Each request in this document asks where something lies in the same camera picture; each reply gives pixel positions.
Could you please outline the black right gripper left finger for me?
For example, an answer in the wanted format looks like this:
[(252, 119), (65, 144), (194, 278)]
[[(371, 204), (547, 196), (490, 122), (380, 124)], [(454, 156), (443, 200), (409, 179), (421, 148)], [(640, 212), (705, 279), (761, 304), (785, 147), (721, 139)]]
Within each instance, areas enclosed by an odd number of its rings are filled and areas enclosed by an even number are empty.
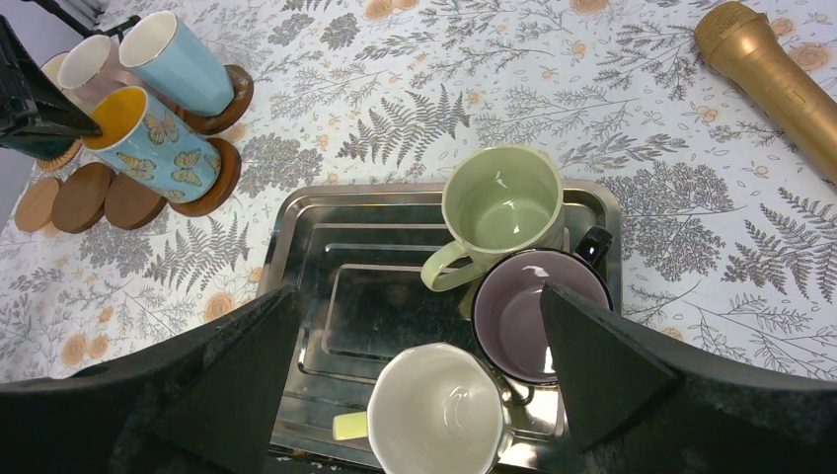
[(1, 387), (5, 473), (259, 473), (302, 319), (286, 285), (68, 377)]

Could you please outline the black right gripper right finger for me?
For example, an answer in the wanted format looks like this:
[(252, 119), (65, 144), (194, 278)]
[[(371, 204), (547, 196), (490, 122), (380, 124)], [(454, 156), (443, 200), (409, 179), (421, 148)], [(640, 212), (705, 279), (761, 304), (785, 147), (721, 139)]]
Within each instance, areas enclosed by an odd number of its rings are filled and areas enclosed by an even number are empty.
[(595, 473), (832, 473), (836, 386), (677, 341), (567, 286), (541, 315), (571, 440)]

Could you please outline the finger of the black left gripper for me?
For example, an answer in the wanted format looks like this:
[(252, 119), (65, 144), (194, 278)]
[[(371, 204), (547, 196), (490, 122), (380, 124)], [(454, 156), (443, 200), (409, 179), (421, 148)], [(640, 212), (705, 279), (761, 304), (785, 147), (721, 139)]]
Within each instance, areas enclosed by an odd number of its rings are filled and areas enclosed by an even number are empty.
[(50, 161), (80, 138), (101, 134), (99, 125), (33, 62), (9, 21), (2, 18), (1, 146)]

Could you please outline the woven straw coaster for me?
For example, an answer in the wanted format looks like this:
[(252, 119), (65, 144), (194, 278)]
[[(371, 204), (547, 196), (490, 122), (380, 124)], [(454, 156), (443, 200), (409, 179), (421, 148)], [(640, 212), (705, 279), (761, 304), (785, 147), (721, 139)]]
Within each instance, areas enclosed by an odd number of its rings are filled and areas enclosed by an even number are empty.
[(54, 172), (71, 162), (80, 152), (81, 148), (81, 141), (75, 140), (72, 142), (71, 145), (67, 147), (66, 150), (64, 150), (56, 158), (48, 159), (45, 161), (39, 160), (37, 162), (37, 167), (39, 170), (44, 172)]

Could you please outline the pink mug white inside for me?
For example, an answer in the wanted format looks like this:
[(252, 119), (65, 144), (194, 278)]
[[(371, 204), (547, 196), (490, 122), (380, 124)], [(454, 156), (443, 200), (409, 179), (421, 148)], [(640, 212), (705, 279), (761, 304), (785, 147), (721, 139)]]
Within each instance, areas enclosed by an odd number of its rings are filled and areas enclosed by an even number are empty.
[(58, 85), (77, 96), (87, 112), (120, 88), (142, 86), (143, 82), (121, 65), (118, 50), (118, 43), (105, 35), (84, 39), (63, 60)]

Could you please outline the light wooden coaster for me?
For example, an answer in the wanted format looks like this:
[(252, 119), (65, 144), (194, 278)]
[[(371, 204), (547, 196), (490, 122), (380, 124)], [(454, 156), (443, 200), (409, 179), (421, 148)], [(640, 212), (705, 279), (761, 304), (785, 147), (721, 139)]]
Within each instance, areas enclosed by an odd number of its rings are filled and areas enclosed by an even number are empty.
[(63, 182), (55, 177), (46, 177), (30, 185), (14, 214), (19, 230), (35, 232), (51, 221), (52, 207)]

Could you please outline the blue mug yellow inside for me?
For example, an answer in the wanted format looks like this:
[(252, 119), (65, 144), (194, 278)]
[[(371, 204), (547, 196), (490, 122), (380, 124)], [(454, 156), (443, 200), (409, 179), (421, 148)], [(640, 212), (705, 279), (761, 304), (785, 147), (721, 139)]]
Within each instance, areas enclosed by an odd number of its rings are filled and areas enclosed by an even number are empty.
[(83, 137), (84, 146), (172, 203), (203, 197), (219, 177), (216, 149), (141, 87), (110, 93), (90, 117), (101, 134)]

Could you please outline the light blue mug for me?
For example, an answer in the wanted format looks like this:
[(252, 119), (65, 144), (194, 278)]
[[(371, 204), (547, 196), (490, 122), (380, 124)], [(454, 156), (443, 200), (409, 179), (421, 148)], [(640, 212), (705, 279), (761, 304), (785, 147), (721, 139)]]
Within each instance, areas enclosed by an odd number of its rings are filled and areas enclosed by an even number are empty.
[(169, 10), (141, 19), (120, 42), (118, 58), (124, 68), (193, 114), (218, 116), (234, 99), (220, 59)]

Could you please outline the scratched dark brown coaster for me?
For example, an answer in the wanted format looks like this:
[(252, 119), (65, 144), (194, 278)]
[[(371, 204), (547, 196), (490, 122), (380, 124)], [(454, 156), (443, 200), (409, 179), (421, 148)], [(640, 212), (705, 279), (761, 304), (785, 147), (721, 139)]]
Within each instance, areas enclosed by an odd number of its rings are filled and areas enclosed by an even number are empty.
[(227, 75), (233, 87), (234, 97), (221, 114), (204, 117), (178, 107), (176, 114), (191, 129), (203, 135), (220, 133), (233, 126), (248, 109), (254, 96), (254, 81), (239, 65), (227, 64)]

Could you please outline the green mug white inside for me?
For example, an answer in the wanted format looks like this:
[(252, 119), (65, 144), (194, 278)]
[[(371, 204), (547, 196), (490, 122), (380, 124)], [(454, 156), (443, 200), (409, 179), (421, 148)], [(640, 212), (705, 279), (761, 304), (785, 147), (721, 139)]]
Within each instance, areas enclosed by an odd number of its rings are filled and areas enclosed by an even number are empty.
[(489, 473), (512, 445), (510, 392), (464, 350), (409, 348), (383, 368), (365, 411), (333, 418), (332, 437), (367, 439), (386, 473)]

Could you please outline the reddish brown coaster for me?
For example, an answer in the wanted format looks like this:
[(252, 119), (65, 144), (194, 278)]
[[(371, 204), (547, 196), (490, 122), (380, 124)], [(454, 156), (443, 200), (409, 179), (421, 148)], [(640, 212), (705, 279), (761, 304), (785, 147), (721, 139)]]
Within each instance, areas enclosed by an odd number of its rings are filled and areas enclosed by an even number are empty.
[(208, 192), (197, 200), (171, 203), (170, 208), (187, 217), (201, 217), (214, 211), (231, 196), (241, 175), (242, 160), (238, 149), (228, 140), (209, 137), (208, 142), (218, 152), (221, 164), (218, 178)]

